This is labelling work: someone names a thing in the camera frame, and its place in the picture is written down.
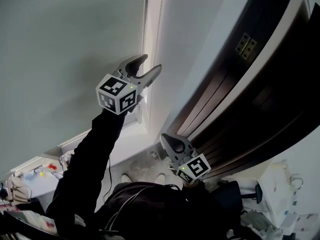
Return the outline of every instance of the person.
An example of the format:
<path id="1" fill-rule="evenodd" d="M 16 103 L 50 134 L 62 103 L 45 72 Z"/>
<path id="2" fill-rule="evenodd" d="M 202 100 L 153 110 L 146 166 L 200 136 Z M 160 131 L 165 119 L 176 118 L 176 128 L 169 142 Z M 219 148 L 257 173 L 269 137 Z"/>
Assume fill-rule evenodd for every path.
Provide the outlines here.
<path id="1" fill-rule="evenodd" d="M 46 216 L 67 239 L 204 239 L 212 226 L 206 225 L 211 216 L 209 193 L 199 181 L 179 190 L 175 185 L 127 180 L 95 212 L 125 116 L 126 112 L 104 110 L 92 121 L 91 131 L 74 150 L 58 182 Z"/>

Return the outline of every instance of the gray wall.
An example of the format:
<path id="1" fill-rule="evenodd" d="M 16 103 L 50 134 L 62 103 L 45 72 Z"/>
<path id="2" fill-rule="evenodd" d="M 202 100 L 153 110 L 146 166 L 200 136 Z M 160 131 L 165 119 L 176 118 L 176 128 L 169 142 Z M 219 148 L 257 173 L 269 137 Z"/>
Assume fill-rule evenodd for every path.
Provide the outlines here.
<path id="1" fill-rule="evenodd" d="M 91 127 L 95 87 L 138 54 L 143 0 L 0 0 L 0 177 Z"/>

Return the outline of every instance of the cable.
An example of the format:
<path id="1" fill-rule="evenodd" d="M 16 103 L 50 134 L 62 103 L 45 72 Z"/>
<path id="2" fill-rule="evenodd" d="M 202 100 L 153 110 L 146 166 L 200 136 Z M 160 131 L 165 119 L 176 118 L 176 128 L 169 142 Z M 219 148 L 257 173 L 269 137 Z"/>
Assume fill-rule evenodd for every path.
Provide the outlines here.
<path id="1" fill-rule="evenodd" d="M 52 171 L 51 174 L 53 174 L 53 173 L 54 173 L 54 174 L 59 174 L 59 175 L 61 175 L 62 177 L 64 176 L 62 173 L 57 172 L 57 171 Z"/>
<path id="2" fill-rule="evenodd" d="M 109 156 L 109 175 L 110 175 L 110 189 L 109 189 L 109 191 L 107 192 L 107 193 L 105 193 L 104 194 L 104 196 L 102 197 L 102 200 L 103 200 L 103 203 L 105 203 L 106 202 L 106 200 L 105 200 L 105 197 L 106 197 L 106 195 L 108 195 L 109 193 L 110 193 L 110 191 L 111 191 L 111 188 L 112 188 L 112 177 L 111 177 L 111 162 L 110 162 L 110 159 L 111 158 L 111 155 Z"/>
<path id="3" fill-rule="evenodd" d="M 168 185 L 163 185 L 163 186 L 164 187 L 168 187 L 168 188 L 176 188 L 176 190 L 181 191 L 181 189 L 175 184 L 168 184 Z"/>
<path id="4" fill-rule="evenodd" d="M 8 200 L 1 199 L 1 201 L 2 201 L 2 203 L 3 203 L 5 206 L 7 206 L 7 205 L 13 206 L 12 203 L 11 203 L 10 201 L 8 201 Z"/>
<path id="5" fill-rule="evenodd" d="M 5 204 L 5 201 L 7 201 L 5 198 L 8 197 L 8 191 L 4 188 L 4 184 L 1 182 L 1 190 L 3 189 L 3 192 L 1 193 L 1 201 L 4 205 Z"/>
<path id="6" fill-rule="evenodd" d="M 114 216 L 116 216 L 118 214 L 118 212 L 116 212 L 114 215 L 112 215 L 112 217 L 109 219 L 108 223 L 106 224 L 106 226 L 104 227 L 104 230 L 107 229 L 107 227 L 109 226 L 109 223 L 111 222 L 111 220 L 114 218 Z"/>
<path id="7" fill-rule="evenodd" d="M 136 193 L 135 195 L 131 196 L 127 201 L 124 202 L 124 204 L 121 206 L 121 208 L 119 209 L 119 211 L 116 213 L 116 216 L 115 216 L 113 222 L 112 222 L 111 225 L 110 225 L 110 231 L 112 230 L 112 226 L 114 225 L 114 223 L 115 223 L 115 221 L 117 220 L 117 218 L 118 218 L 121 210 L 125 207 L 125 205 L 126 205 L 128 202 L 129 202 L 128 205 L 129 205 L 130 203 L 132 203 L 132 202 L 136 199 L 136 197 L 137 197 L 142 191 L 144 191 L 145 189 L 147 189 L 147 187 L 141 189 L 138 193 Z"/>

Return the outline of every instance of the clutter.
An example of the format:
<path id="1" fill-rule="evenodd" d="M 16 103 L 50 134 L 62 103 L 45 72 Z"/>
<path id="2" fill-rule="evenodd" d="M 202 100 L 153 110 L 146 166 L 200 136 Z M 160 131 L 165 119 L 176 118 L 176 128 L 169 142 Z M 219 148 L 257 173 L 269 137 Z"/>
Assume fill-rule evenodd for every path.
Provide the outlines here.
<path id="1" fill-rule="evenodd" d="M 50 234 L 58 235 L 55 221 L 51 218 L 42 216 L 31 210 L 11 211 L 10 215 L 28 225 L 33 226 L 34 228 L 40 229 Z"/>
<path id="2" fill-rule="evenodd" d="M 19 211 L 19 209 L 16 206 L 11 205 L 11 204 L 0 204 L 0 213 L 4 214 L 4 211 L 7 211 L 7 212 L 16 211 L 17 212 L 17 211 Z"/>
<path id="3" fill-rule="evenodd" d="M 294 231 L 310 231 L 316 224 L 319 214 L 302 214 L 296 220 Z"/>
<path id="4" fill-rule="evenodd" d="M 4 184 L 1 183 L 1 189 L 0 189 L 0 199 L 5 200 L 8 197 L 8 191 L 4 188 Z"/>
<path id="5" fill-rule="evenodd" d="M 286 161 L 273 162 L 274 158 L 254 167 L 222 178 L 237 181 L 242 195 L 255 192 L 257 184 L 262 190 L 262 200 L 243 199 L 243 207 L 263 213 L 277 228 L 291 207 L 294 193 L 290 185 L 291 174 Z"/>
<path id="6" fill-rule="evenodd" d="M 299 215 L 295 213 L 288 213 L 286 215 L 280 226 L 284 235 L 290 236 L 294 232 L 298 216 Z"/>
<path id="7" fill-rule="evenodd" d="M 283 239 L 283 233 L 280 228 L 273 229 L 272 226 L 269 226 L 265 233 L 262 234 L 262 239 L 265 240 L 282 240 Z"/>
<path id="8" fill-rule="evenodd" d="M 66 171 L 68 170 L 69 164 L 70 164 L 70 160 L 73 154 L 70 153 L 70 151 L 68 151 L 67 153 L 63 154 L 60 157 L 60 164 L 62 166 L 62 171 Z"/>
<path id="9" fill-rule="evenodd" d="M 40 171 L 39 169 L 35 170 L 35 177 L 32 180 L 26 180 L 24 175 L 21 176 L 21 184 L 30 188 L 28 189 L 28 196 L 30 196 L 30 192 L 32 192 L 32 198 L 54 191 L 58 181 L 52 172 Z"/>
<path id="10" fill-rule="evenodd" d="M 36 176 L 36 173 L 35 171 L 28 171 L 28 172 L 25 172 L 23 174 L 24 178 L 27 180 L 27 181 L 31 181 L 35 176 Z"/>
<path id="11" fill-rule="evenodd" d="M 11 181 L 11 204 L 18 205 L 18 204 L 26 204 L 29 202 L 29 199 L 32 196 L 31 189 L 22 182 L 19 177 L 10 177 Z"/>
<path id="12" fill-rule="evenodd" d="M 52 163 L 50 163 L 50 164 L 48 165 L 48 168 L 49 168 L 49 169 L 53 169 L 53 170 L 56 170 L 56 169 L 57 169 L 57 167 L 56 167 L 55 165 L 53 165 Z"/>
<path id="13" fill-rule="evenodd" d="M 241 225 L 248 226 L 252 225 L 256 230 L 262 231 L 268 229 L 270 226 L 272 229 L 276 229 L 275 226 L 264 216 L 262 213 L 255 210 L 251 210 L 243 213 L 240 216 Z"/>

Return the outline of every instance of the desk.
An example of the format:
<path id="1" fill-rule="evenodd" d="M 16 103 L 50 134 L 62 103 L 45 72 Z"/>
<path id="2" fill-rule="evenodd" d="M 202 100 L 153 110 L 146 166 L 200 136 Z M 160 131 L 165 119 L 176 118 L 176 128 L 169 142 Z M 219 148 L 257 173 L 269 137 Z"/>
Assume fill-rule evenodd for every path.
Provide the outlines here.
<path id="1" fill-rule="evenodd" d="M 284 169 L 273 167 L 273 158 L 222 180 L 237 181 L 242 195 L 255 192 L 259 183 L 263 193 L 261 203 L 242 199 L 243 207 L 263 213 L 277 228 L 280 227 L 291 207 L 293 192 Z"/>
<path id="2" fill-rule="evenodd" d="M 23 175 L 20 177 L 23 185 L 28 186 L 32 190 L 32 198 L 36 198 L 55 191 L 57 187 L 57 184 L 59 182 L 57 177 L 52 175 L 50 172 L 43 173 L 44 177 L 40 176 L 40 173 L 38 172 L 31 180 L 26 180 Z M 27 191 L 30 196 L 31 191 L 29 188 L 27 188 Z"/>

